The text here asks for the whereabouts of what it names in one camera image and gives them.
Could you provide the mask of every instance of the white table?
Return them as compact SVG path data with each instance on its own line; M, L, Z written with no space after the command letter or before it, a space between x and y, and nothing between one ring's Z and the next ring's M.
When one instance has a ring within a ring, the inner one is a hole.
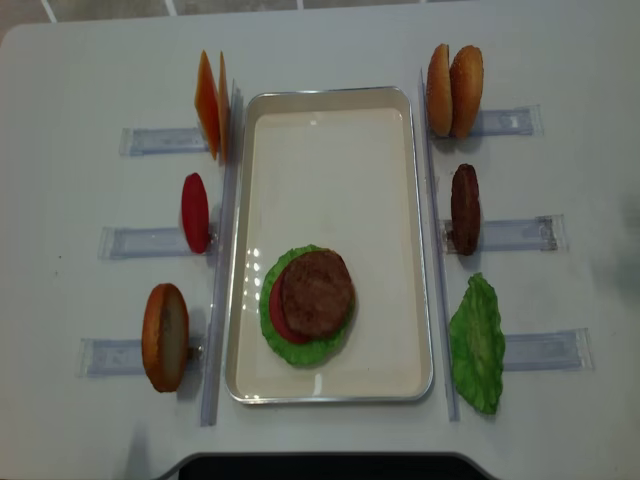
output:
M9 33L0 48L0 477L155 477L207 452L415 451L457 452L500 478L639 478L640 232L623 215L635 205L638 222L639 14L600 0L455 2ZM414 404L247 408L222 388L218 424L200 428L201 387L159 395L144 377L74 376L80 338L139 337L156 283L181 288L199 329L210 315L204 259L96 256L105 225L176 225L192 171L219 199L208 155L118 156L124 126L195 124L202 48L214 58L224 50L246 100L397 85L417 112L418 73L441 42L452 56L482 48L485 108L539 103L545 129L485 139L473 153L436 151L442 211L451 171L470 160L485 218L565 214L569 252L483 255L481 267L505 332L589 327L595 371L505 374L494 420L463 402L450 423L432 301L435 383Z

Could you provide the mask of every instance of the white tray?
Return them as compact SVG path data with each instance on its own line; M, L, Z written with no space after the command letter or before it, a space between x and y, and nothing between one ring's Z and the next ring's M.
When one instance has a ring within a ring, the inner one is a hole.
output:
M397 88L264 94L247 107L225 378L243 403L413 400L433 378L411 106ZM357 309L343 349L294 368L258 300L287 250L338 252Z

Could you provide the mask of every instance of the green lettuce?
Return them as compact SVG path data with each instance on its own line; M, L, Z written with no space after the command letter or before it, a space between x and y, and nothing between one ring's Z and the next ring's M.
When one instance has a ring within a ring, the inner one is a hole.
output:
M469 279L449 336L456 390L476 410L494 415L502 394L505 339L498 297L481 273Z
M276 332L276 329L273 328L271 317L269 316L269 299L271 298L271 289L273 288L273 284L276 283L276 280L285 267L289 265L291 260L304 253L318 250L326 249L316 247L315 245L307 245L306 247L293 248L282 255L264 277L264 284L262 286L262 292L260 293L259 308L262 335L267 340L271 349L294 367L317 365L318 363L323 362L329 355L337 351L344 342L344 337L347 333L349 324L351 323L351 318L353 317L355 303L351 304L344 325L340 327L340 330L338 330L335 335L331 338L312 340L302 345L285 340L278 334L278 332Z

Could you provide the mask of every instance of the red tomato slice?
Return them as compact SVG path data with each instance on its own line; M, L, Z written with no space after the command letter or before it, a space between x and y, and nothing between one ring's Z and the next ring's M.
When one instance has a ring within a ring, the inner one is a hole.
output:
M271 323L273 324L273 328L276 329L276 332L285 340L298 345L308 343L311 339L291 330L289 325L287 325L287 321L284 319L282 296L280 295L282 291L283 274L284 272L280 274L271 288L271 296L269 297L269 316L271 317Z
M182 227L189 248L203 253L211 241L209 235L209 204L200 175L192 173L182 187Z

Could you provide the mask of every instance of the metal tray rim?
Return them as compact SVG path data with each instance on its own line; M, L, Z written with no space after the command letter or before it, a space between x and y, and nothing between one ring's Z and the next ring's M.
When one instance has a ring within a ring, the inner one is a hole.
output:
M418 160L417 160L417 153L416 153L416 136L415 136L415 126L414 126L414 122L413 122L413 106L411 104L411 99L409 98L409 96L406 94L406 92L404 90L402 90L399 87L396 86L379 86L379 87L362 87L362 88L343 88L343 89L329 89L329 90L299 90L299 91L292 91L292 92L265 92L265 93L260 93L257 94L256 96L254 96L249 103L247 104L247 107L245 108L244 111L244 118L243 118L243 126L246 127L246 120L247 120L247 115L248 112L250 111L250 107L251 105L257 101L260 98L263 97L279 97L279 96L289 96L289 95L316 95L316 94L326 94L326 93L337 93L337 92L354 92L354 91L365 91L365 90L383 90L383 89L392 89L392 90L396 90L399 93L402 94L402 96L404 98L406 98L407 103L409 104L409 125L411 128L411 147L412 147L412 156L413 156L413 176L414 176L414 185L415 185L415 191L416 191L416 197L415 197L415 201L416 201L416 207L417 207L417 212L418 212L418 223L419 223L419 240L420 240L420 261L421 261L421 265L420 265L420 272L421 272L421 278L422 278L422 293L423 293L423 297L424 297L424 307L425 307L425 321L427 323L426 327L427 327L427 341L428 341L428 346L429 346L429 361L431 364L431 369L429 372L429 378L427 379L425 388L418 392L415 395L409 395L409 396L325 396L325 397L261 397L258 399L255 398L243 398L239 395L236 395L232 388L229 386L229 380L227 378L227 361L228 361L228 354L229 354L229 335L230 335L230 324L231 324L231 303L232 303L232 295L233 295L233 277L235 277L235 268L236 268L236 258L235 258L235 252L237 251L237 247L238 247L238 229L239 229L239 220L240 220L240 202L239 199L241 198L241 190L242 188L238 188L236 190L236 203L235 203L235 208L234 208L234 223L233 223L233 248L232 251L234 252L233 258L231 259L231 279L228 285L228 301L227 301L227 308L226 308L226 312L225 312L225 346L224 346L224 352L223 352L223 363L221 365L222 368L222 374L224 376L224 384L225 387L227 389L227 392L229 392L229 395L231 396L231 398L233 398L235 401L244 404L244 405L272 405L272 404L301 404L301 403L308 403L308 404L316 404L316 403L386 403L386 402L393 402L393 403L400 403L400 402L411 402L411 401L416 401L421 399L422 397L424 397L429 390L431 389L431 386L433 385L433 377L434 377L434 364L433 364L433 344L432 344L432 340L431 340L431 318L429 315L429 295L428 295L428 289L427 289L427 278L426 278L426 256L425 256L425 246L424 246L424 232L423 232L423 223L422 223L422 208L420 205L420 188L419 188L419 183L418 183ZM239 168L239 175L238 175L238 179L237 182L239 184L239 186L242 184L242 176L243 176L243 171L244 171L244 157L245 157L245 150L244 150L244 140L247 136L247 129L244 128L243 129L243 135L242 135L242 156L241 159L242 161L240 162L240 164L238 165Z

